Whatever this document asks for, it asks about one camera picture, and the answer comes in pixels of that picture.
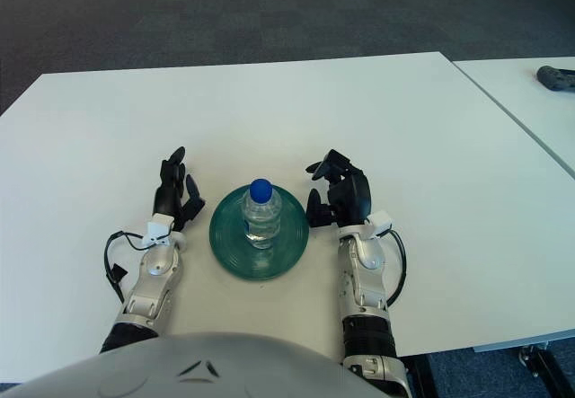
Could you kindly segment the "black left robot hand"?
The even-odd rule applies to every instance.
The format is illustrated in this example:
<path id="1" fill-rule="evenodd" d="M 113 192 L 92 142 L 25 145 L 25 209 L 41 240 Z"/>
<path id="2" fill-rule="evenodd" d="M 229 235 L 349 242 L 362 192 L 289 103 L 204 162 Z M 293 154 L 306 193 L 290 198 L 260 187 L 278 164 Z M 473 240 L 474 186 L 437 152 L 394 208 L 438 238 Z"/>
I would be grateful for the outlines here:
<path id="1" fill-rule="evenodd" d="M 203 209 L 206 202 L 183 163 L 185 148 L 180 146 L 163 160 L 161 184 L 155 192 L 153 213 L 173 218 L 173 231 L 180 232 Z"/>

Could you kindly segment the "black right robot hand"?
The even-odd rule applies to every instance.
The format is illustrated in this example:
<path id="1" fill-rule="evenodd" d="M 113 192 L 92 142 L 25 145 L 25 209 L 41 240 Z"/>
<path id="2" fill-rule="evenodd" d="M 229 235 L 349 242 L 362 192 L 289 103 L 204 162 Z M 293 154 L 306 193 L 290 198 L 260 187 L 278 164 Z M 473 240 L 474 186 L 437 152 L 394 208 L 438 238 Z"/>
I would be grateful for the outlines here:
<path id="1" fill-rule="evenodd" d="M 371 214 L 371 193 L 366 175 L 345 155 L 331 149 L 321 162 L 305 168 L 313 181 L 328 182 L 327 202 L 322 203 L 317 189 L 311 189 L 306 218 L 310 227 L 362 225 Z"/>

